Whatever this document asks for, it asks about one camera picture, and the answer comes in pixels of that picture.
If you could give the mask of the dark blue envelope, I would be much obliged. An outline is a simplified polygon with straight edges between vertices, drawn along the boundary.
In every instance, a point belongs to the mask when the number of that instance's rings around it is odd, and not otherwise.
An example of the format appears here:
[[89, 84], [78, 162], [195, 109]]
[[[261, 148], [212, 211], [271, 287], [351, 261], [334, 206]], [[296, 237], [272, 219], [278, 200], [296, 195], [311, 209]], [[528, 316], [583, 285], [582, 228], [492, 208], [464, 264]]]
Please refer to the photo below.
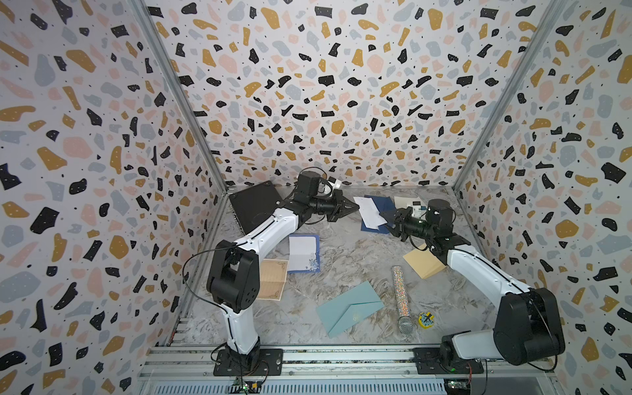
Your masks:
[[[372, 199], [375, 204], [375, 207], [378, 209], [379, 212], [390, 212], [396, 209], [390, 197], [365, 195], [365, 198]], [[384, 234], [384, 235], [389, 234], [389, 231], [385, 224], [380, 225], [377, 229], [372, 229], [372, 228], [367, 227], [364, 221], [361, 222], [360, 230], [364, 232], [370, 232], [370, 233], [376, 233], [376, 234]]]

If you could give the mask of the white blue-bordered letter paper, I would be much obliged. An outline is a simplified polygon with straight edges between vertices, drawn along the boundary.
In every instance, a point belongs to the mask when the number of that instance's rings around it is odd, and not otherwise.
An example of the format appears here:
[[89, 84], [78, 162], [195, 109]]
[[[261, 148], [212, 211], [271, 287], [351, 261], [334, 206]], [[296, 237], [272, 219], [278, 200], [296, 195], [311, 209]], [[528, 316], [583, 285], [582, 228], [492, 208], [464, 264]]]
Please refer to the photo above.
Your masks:
[[318, 235], [290, 235], [288, 273], [319, 273], [320, 243]]

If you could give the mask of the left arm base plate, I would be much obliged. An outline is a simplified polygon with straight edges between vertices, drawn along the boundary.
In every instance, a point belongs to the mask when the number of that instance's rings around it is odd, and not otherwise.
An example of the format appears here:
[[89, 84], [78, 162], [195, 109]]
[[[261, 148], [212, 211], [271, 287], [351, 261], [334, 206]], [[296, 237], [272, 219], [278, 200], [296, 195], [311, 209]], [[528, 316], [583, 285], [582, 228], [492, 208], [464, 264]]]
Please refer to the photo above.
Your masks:
[[220, 350], [213, 375], [228, 376], [279, 376], [284, 351], [281, 348], [257, 348], [248, 355], [234, 352], [230, 347]]

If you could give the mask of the beige letter paper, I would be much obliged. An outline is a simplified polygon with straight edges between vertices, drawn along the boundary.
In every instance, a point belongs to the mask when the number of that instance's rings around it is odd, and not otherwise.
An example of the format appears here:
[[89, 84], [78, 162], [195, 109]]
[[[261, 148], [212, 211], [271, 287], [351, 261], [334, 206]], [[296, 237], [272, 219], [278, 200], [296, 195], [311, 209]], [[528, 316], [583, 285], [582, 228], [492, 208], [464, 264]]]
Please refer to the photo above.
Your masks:
[[286, 285], [287, 260], [265, 259], [260, 263], [260, 301], [280, 301]]

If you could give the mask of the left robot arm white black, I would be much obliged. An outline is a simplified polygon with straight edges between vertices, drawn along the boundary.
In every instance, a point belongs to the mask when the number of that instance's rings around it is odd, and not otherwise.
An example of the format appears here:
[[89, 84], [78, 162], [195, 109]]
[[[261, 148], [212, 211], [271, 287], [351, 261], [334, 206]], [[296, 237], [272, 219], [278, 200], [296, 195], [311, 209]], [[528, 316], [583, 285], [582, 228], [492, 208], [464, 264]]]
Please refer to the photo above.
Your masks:
[[214, 248], [207, 290], [224, 310], [227, 347], [237, 357], [252, 357], [260, 349], [253, 323], [252, 304], [260, 289], [260, 262], [288, 235], [305, 225], [312, 215], [336, 222], [359, 210], [344, 196], [341, 183], [314, 168], [298, 175], [292, 192], [275, 202], [274, 210], [250, 233]]

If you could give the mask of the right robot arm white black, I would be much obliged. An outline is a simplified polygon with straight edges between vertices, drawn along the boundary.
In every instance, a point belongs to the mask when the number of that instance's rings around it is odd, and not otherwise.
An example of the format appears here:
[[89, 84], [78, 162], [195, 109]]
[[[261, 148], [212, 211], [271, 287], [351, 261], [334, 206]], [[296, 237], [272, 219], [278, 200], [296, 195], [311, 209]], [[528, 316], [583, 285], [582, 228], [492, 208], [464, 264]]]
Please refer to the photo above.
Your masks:
[[566, 350], [554, 294], [515, 279], [479, 253], [454, 231], [455, 211], [442, 199], [429, 201], [414, 217], [411, 207], [381, 212], [391, 235], [402, 241], [420, 238], [443, 265], [461, 273], [495, 306], [492, 329], [445, 336], [439, 363], [446, 369], [471, 360], [500, 359], [510, 365], [556, 358]]

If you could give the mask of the cream white envelope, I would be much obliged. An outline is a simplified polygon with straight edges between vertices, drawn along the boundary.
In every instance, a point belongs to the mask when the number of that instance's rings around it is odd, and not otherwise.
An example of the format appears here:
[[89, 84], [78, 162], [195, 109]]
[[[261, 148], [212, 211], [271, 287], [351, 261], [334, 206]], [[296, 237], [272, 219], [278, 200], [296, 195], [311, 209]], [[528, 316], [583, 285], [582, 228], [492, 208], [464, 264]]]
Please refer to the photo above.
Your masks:
[[396, 208], [421, 207], [421, 210], [426, 209], [426, 203], [419, 197], [395, 196], [393, 201]]

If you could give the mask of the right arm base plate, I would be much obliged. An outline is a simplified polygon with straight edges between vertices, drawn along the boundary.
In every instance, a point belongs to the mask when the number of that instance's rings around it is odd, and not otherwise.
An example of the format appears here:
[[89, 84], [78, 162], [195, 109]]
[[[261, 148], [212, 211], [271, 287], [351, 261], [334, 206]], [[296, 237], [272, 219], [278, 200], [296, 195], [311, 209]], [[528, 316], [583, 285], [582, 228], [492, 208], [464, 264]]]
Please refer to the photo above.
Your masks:
[[444, 344], [440, 347], [417, 347], [412, 352], [412, 361], [416, 365], [418, 375], [479, 375], [484, 373], [480, 360], [464, 360]]

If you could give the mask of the yellow envelope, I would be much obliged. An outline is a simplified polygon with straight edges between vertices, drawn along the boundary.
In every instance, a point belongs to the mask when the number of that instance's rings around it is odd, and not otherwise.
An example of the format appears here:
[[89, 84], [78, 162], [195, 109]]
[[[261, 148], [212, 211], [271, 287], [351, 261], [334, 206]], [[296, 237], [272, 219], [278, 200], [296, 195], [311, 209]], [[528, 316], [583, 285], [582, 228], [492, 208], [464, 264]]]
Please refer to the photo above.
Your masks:
[[428, 250], [413, 250], [404, 255], [403, 259], [412, 270], [424, 280], [440, 273], [446, 268], [446, 266]]

